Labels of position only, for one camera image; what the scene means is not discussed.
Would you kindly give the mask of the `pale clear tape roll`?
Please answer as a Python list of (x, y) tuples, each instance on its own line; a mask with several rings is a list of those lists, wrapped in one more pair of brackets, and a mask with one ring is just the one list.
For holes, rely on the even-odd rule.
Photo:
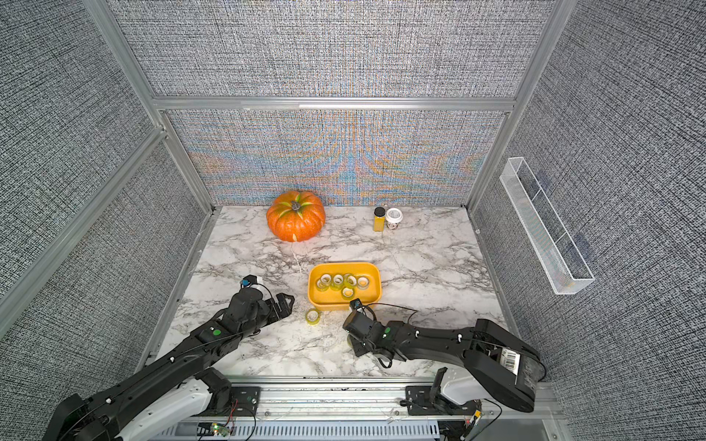
[(354, 288), (354, 287), (357, 286), (358, 281), (357, 281), (357, 278), (356, 278), (354, 275), (352, 275), (352, 274), (347, 274), (347, 275), (345, 276), (344, 283), (345, 283), (345, 286), (346, 286), (346, 287)]

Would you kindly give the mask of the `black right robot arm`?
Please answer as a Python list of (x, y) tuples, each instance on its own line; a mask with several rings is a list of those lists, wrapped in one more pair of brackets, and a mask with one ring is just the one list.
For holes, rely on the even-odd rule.
[(395, 360), (431, 360), (465, 369), (491, 398), (531, 413), (536, 388), (546, 376), (539, 351), (487, 319), (456, 330), (423, 328), (400, 321), (380, 323), (363, 312), (343, 324), (357, 356), (372, 354), (389, 369)]

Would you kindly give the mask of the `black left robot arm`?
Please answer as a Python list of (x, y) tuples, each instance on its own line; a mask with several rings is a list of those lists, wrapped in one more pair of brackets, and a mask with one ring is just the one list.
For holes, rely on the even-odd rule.
[(155, 416), (149, 406), (185, 388), (194, 380), (206, 393), (205, 404), (193, 411), (223, 412), (233, 407), (231, 382), (214, 365), (239, 347), (292, 314), (295, 298), (279, 293), (268, 299), (257, 288), (241, 288), (229, 305), (192, 330), (165, 356), (126, 380), (86, 399), (73, 394), (57, 405), (44, 440), (126, 440), (129, 424)]

